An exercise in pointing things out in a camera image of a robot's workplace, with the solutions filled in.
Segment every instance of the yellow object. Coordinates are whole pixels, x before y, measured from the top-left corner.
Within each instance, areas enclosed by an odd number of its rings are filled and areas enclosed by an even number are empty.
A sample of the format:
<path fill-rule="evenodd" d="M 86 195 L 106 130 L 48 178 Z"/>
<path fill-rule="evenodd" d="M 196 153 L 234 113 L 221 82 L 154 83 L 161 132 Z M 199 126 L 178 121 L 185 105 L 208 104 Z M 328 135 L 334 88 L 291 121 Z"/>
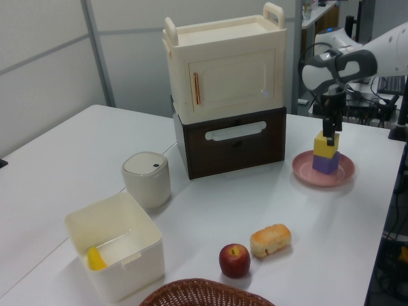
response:
<path fill-rule="evenodd" d="M 327 145 L 327 137 L 324 137 L 323 131 L 320 131 L 320 133 L 314 139 L 313 154 L 332 158 L 339 148 L 339 138 L 340 135 L 338 133 L 335 133 L 334 146 Z"/>
<path fill-rule="evenodd" d="M 401 254 L 398 257 L 398 260 L 408 263 L 408 247 L 401 247 Z"/>
<path fill-rule="evenodd" d="M 89 266 L 92 270 L 102 270 L 108 265 L 103 261 L 101 253 L 96 247 L 90 247 L 88 250 Z"/>

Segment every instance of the brown drawer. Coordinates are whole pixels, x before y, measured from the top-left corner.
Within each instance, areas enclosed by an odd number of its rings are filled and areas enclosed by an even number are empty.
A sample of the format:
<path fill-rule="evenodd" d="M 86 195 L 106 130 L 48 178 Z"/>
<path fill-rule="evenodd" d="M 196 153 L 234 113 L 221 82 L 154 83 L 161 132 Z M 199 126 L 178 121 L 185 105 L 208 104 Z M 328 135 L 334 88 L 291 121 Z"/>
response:
<path fill-rule="evenodd" d="M 173 109 L 173 120 L 190 179 L 284 160 L 286 107 L 189 125 Z M 261 131 L 239 136 L 254 125 Z"/>

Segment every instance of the stacked blocks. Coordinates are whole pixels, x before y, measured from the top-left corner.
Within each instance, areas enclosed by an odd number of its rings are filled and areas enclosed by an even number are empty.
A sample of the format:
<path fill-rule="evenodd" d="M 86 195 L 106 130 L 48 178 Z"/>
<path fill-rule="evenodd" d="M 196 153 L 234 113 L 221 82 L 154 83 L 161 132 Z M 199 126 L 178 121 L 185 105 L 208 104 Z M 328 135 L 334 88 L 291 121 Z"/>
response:
<path fill-rule="evenodd" d="M 334 136 L 334 146 L 327 145 L 327 138 L 323 136 L 323 131 L 315 137 L 313 148 L 313 169 L 324 174 L 331 174 L 339 167 L 340 153 L 338 133 Z"/>

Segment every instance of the cabinet door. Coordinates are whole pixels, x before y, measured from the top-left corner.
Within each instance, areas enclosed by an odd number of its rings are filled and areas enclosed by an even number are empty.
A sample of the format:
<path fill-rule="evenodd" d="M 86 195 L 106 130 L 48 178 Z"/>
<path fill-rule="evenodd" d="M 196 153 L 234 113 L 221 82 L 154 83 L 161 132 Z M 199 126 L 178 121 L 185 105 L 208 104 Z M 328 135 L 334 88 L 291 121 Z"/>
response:
<path fill-rule="evenodd" d="M 274 71 L 274 50 L 189 63 L 193 109 L 271 102 Z"/>

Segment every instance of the purple block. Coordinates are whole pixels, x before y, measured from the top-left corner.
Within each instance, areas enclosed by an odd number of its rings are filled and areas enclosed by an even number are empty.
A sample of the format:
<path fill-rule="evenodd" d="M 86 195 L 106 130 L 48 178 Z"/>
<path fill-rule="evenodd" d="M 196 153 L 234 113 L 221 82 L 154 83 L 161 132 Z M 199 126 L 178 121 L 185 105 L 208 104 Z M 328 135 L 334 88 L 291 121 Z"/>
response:
<path fill-rule="evenodd" d="M 339 167 L 340 153 L 337 151 L 332 158 L 313 155 L 313 169 L 330 174 Z"/>

